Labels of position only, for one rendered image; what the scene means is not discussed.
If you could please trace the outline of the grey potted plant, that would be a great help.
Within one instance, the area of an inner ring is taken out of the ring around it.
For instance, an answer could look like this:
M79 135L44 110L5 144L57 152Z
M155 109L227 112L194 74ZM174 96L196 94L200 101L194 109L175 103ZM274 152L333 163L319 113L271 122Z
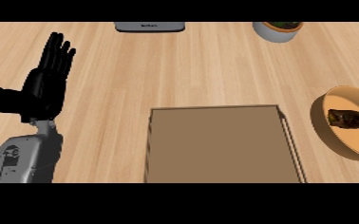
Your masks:
M252 29L265 41L271 43L285 43L293 38L302 25L304 23L299 22L295 28L277 28L267 22L254 22Z

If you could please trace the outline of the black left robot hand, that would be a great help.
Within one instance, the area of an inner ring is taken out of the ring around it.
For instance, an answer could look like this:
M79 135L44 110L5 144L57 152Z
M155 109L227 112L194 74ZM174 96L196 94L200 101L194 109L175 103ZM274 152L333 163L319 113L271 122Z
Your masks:
M29 71L19 91L0 87L0 113L17 114L22 123L51 121L60 114L75 49L63 34L51 32L38 66Z

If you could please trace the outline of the dark brown sweet potato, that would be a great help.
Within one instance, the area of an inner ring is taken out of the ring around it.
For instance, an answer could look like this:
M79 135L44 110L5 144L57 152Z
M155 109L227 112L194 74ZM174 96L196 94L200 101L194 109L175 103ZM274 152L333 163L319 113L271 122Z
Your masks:
M327 110L327 121L330 126L336 126L342 129L359 128L359 112L353 110Z

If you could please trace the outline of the grey appliance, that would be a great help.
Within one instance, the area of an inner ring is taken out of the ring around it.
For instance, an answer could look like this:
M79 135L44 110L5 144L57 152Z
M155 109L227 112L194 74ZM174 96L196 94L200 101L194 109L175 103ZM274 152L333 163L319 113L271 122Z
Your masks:
M121 32L177 32L184 30L183 22L116 22Z

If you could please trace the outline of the round tan wooden tray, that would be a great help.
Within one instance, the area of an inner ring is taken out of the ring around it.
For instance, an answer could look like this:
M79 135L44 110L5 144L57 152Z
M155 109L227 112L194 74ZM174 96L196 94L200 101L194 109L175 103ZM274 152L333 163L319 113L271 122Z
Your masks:
M359 87L335 86L317 97L310 108L311 125L323 144L341 157L359 161L359 128L330 126L329 109L359 112Z

